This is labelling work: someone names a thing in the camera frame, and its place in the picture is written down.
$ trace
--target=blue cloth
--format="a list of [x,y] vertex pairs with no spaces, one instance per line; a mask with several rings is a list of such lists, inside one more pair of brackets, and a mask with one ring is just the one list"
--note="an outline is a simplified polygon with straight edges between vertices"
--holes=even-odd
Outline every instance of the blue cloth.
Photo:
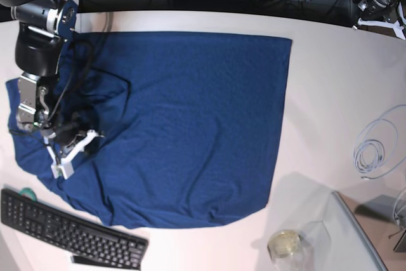
[[[100,46],[104,36],[79,38]],[[16,161],[105,225],[192,228],[239,220],[268,202],[290,49],[290,40],[274,37],[111,33],[86,82],[65,102],[67,114],[88,114],[104,132],[97,151],[77,156],[68,180],[53,178],[35,138],[13,136]],[[56,92],[71,70],[69,56]],[[7,89],[9,127],[16,129],[16,80]]]

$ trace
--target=table surface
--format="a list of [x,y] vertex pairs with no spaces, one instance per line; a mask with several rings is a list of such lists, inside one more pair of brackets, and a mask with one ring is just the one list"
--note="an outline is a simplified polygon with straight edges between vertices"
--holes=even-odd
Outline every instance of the table surface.
[[[367,202],[383,194],[396,196],[405,186],[404,166],[382,179],[364,181],[352,164],[352,149],[359,132],[385,110],[405,103],[403,41],[300,20],[183,11],[86,14],[79,17],[77,30],[102,31],[106,20],[112,22],[112,31],[220,32],[293,40],[282,136],[267,207],[224,227],[186,230],[116,227],[150,239],[142,265],[144,271],[273,270],[266,250],[270,236],[282,228],[300,229],[321,219],[332,190],[339,190],[357,202]],[[18,23],[0,24],[0,33],[0,80],[4,83],[21,73],[14,61]],[[98,221],[73,210],[35,176],[16,165],[7,130],[9,105],[5,86],[0,86],[0,96],[2,185],[17,190],[30,187],[40,200]],[[401,158],[406,151],[406,136],[402,138],[406,135],[406,124],[402,126],[405,118],[406,110],[392,118],[400,134],[395,158]],[[22,270],[73,270],[67,263],[66,252],[39,244],[3,225],[0,228]]]

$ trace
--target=black keyboard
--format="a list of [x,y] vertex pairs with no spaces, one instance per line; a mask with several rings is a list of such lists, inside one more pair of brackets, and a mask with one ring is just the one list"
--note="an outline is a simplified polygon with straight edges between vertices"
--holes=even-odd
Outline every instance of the black keyboard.
[[140,269],[148,241],[1,191],[1,222],[106,267]]

